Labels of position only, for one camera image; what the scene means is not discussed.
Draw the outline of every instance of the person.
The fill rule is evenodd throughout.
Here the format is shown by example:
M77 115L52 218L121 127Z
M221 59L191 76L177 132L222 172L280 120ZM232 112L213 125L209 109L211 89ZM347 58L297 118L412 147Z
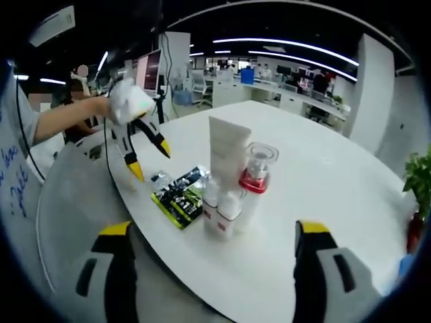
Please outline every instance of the person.
M79 102L80 100L84 100L89 96L86 95L82 80L78 78L70 79L67 83L67 89L66 98L60 103L60 106L66 106L68 104ZM68 143L69 141L72 143L77 143L82 138L92 135L93 133L95 133L95 130L91 128L90 119L87 118L85 120L79 121L74 126L65 129L65 143Z
M262 78L263 79L272 79L272 71L269 69L268 64L264 65L264 68L262 71Z
M313 84L313 91L325 94L328 88L329 82L325 74L323 73L323 71L320 71L320 73L314 77L312 84Z
M44 112L34 111L25 93L14 79L12 68L6 61L0 62L0 76L6 80L1 92L1 115L3 116L7 113L12 131L18 138L18 143L25 156L27 156L28 152L20 128L17 114L18 106L20 108L24 135L26 136L25 140L30 147L88 118L93 116L109 117L110 115L109 99L100 96L75 101L71 99L70 104L59 106L55 109Z
M259 79L262 77L262 66L260 63L256 66L255 77L258 77Z

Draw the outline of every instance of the black ceiling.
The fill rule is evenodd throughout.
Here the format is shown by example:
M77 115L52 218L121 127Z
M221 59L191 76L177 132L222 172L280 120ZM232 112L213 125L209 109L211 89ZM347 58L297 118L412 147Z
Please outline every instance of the black ceiling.
M375 3L365 5L363 1L316 2L360 17L398 40L392 25L399 21L399 12L388 10L391 8L388 3L380 3L379 6ZM158 21L158 1L60 0L46 4L42 9L38 7L38 15L43 19L71 4L75 6L76 27L38 48L28 46L22 50L16 57L19 73L64 78L72 67L80 64L97 67L106 50L110 50L111 58L112 54L116 53L117 57L124 59L138 57L151 49L150 28ZM223 4L226 4L226 1L164 0L161 28L203 9ZM396 68L410 63L392 44L362 24L338 13L294 3L249 3L219 9L191 18L169 30L190 32L195 45L193 51L203 51L209 55L215 50L224 49L229 49L232 55L238 56L247 55L248 50L265 50L263 44L212 43L212 40L220 38L260 37L320 46L349 58L355 57L359 39L366 32L393 50ZM346 70L349 66L340 59L314 50L294 46L285 46L285 49L288 55L303 57L341 70Z

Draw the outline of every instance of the robotic claw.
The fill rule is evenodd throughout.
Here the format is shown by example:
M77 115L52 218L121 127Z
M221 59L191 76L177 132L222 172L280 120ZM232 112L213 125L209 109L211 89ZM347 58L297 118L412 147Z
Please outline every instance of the robotic claw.
M150 142L167 158L170 158L170 150L168 143L160 133L158 125L151 121L148 113L155 108L156 102L134 83L133 79L124 79L112 88L109 100L111 107L110 119L113 125L110 127L127 167L143 182L142 169L130 138L129 124L136 126L145 133Z

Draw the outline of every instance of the blue handwriting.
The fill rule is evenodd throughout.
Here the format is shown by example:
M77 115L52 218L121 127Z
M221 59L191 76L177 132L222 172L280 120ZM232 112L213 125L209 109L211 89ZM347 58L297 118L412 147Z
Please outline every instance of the blue handwriting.
M18 154L18 148L14 145L10 147L6 152L4 150L1 150L1 159L3 160L3 163L5 164L6 169L9 168L11 162L13 161L14 157Z
M27 217L27 212L26 212L26 209L24 208L22 201L24 199L24 191L26 189L26 185L28 181L28 174L22 169L22 166L20 166L20 171L16 172L16 179L19 185L11 186L11 196L17 199L18 206L20 207L22 215L24 217Z

